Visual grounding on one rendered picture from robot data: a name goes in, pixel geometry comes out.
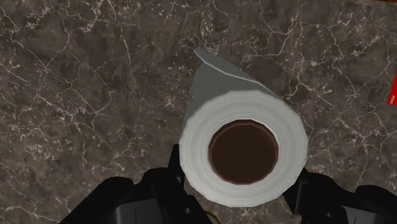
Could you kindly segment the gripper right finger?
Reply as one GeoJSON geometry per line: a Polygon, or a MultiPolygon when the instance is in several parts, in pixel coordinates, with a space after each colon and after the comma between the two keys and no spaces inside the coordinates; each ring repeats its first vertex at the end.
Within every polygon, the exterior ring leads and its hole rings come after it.
{"type": "Polygon", "coordinates": [[[350,192],[327,175],[302,169],[282,196],[301,224],[397,224],[397,195],[375,185],[350,192]]]}

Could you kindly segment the white paper towel roll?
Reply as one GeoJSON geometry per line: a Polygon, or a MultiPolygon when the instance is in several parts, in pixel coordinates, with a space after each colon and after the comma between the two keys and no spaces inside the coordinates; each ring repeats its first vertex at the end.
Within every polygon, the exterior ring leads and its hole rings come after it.
{"type": "Polygon", "coordinates": [[[302,119],[281,98],[201,48],[179,138],[189,184],[207,200],[254,207],[295,184],[307,159],[302,119]]]}

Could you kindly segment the red box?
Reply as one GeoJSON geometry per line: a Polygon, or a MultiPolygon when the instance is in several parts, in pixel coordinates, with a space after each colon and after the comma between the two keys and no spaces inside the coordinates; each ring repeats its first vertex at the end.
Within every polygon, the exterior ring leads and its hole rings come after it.
{"type": "Polygon", "coordinates": [[[394,77],[393,85],[387,100],[388,105],[397,105],[397,72],[394,77]]]}

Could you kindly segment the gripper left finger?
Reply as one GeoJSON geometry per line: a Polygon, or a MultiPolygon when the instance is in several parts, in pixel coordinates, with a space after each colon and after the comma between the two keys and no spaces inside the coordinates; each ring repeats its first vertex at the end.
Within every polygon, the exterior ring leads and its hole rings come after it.
{"type": "Polygon", "coordinates": [[[105,179],[59,224],[212,224],[184,183],[175,144],[167,167],[146,171],[136,184],[120,176],[105,179]]]}

